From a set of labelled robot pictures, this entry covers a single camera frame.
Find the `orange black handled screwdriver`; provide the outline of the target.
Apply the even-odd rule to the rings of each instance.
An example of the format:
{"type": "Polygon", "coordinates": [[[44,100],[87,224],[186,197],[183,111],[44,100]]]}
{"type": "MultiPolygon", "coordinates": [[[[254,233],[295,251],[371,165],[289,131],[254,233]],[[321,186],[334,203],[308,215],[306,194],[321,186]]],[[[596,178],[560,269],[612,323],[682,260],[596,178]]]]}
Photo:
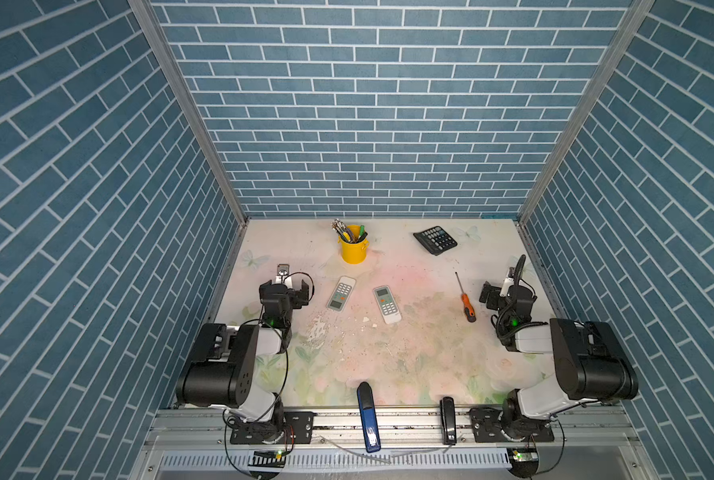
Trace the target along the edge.
{"type": "Polygon", "coordinates": [[[467,294],[467,293],[464,291],[464,289],[463,289],[463,284],[462,284],[462,282],[461,282],[461,280],[460,280],[459,274],[458,274],[458,273],[455,273],[455,275],[456,275],[456,279],[457,279],[458,284],[459,284],[459,288],[460,288],[460,290],[461,290],[460,298],[461,298],[461,301],[462,301],[462,303],[463,303],[464,315],[465,315],[465,317],[466,317],[466,319],[467,319],[468,322],[474,323],[474,322],[477,321],[477,316],[476,316],[475,309],[474,309],[474,307],[473,307],[473,304],[472,304],[472,302],[471,302],[471,300],[470,300],[468,294],[467,294]]]}

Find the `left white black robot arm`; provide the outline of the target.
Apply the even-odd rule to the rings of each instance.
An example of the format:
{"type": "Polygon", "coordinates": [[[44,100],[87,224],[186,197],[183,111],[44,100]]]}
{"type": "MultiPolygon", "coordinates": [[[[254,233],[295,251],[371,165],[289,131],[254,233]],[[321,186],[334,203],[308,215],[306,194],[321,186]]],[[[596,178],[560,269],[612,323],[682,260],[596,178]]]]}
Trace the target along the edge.
{"type": "Polygon", "coordinates": [[[293,312],[314,297],[310,276],[298,289],[292,277],[281,274],[259,286],[257,318],[239,326],[209,323],[201,327],[176,382],[180,405],[223,408],[232,427],[283,428],[282,393],[256,385],[254,371],[259,356],[289,355],[293,312]]]}

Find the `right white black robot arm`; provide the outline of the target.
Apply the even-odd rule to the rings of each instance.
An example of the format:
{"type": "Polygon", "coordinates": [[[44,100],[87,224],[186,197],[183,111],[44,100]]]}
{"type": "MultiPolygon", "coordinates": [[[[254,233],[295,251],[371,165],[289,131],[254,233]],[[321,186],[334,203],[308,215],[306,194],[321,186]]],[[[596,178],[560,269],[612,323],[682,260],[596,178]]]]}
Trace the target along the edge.
{"type": "Polygon", "coordinates": [[[553,416],[578,406],[630,400],[637,374],[611,326],[552,318],[532,319],[534,291],[519,283],[483,285],[480,302],[495,314],[491,324],[509,352],[548,355],[554,372],[538,384],[511,391],[499,419],[506,435],[521,439],[548,430],[553,416]]]}

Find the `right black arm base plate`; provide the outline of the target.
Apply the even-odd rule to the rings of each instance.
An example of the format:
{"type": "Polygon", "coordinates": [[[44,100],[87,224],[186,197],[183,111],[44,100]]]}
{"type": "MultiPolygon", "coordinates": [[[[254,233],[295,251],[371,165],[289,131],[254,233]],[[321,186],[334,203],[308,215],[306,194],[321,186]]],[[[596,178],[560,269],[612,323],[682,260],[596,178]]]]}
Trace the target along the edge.
{"type": "Polygon", "coordinates": [[[536,420],[494,407],[474,407],[469,410],[472,430],[477,443],[554,442],[549,420],[536,420]]]}

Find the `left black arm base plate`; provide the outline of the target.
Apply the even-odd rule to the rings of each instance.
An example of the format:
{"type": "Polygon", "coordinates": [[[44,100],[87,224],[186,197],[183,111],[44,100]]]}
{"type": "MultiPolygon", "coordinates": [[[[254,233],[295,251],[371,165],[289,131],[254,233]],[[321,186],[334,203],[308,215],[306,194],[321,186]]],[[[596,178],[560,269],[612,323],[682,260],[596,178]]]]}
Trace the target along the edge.
{"type": "Polygon", "coordinates": [[[310,444],[314,430],[315,413],[312,411],[280,411],[268,421],[243,421],[230,415],[228,428],[232,445],[281,444],[286,436],[288,442],[310,444]]]}

